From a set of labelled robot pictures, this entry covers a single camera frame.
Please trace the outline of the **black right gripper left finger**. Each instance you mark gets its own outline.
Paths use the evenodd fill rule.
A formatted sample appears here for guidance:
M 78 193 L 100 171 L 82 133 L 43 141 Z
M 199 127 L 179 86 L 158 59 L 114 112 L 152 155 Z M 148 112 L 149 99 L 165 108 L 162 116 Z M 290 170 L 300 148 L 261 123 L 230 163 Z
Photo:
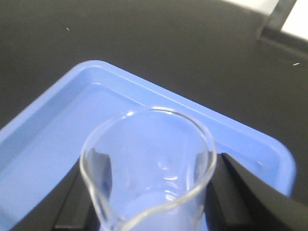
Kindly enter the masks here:
M 96 166 L 96 179 L 100 189 L 110 197 L 112 190 L 112 168 L 109 155 L 91 150 Z M 101 225 L 93 207 L 89 191 L 77 172 L 73 184 L 65 197 L 64 204 L 54 224 L 55 231 L 100 231 Z

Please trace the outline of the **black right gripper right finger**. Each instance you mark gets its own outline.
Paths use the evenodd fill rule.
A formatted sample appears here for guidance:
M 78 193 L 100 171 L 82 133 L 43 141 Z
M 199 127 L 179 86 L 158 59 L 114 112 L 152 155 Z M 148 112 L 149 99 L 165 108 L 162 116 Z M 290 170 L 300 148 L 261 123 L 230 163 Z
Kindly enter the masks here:
M 308 208 L 221 153 L 205 192 L 205 224 L 208 231 L 306 231 Z

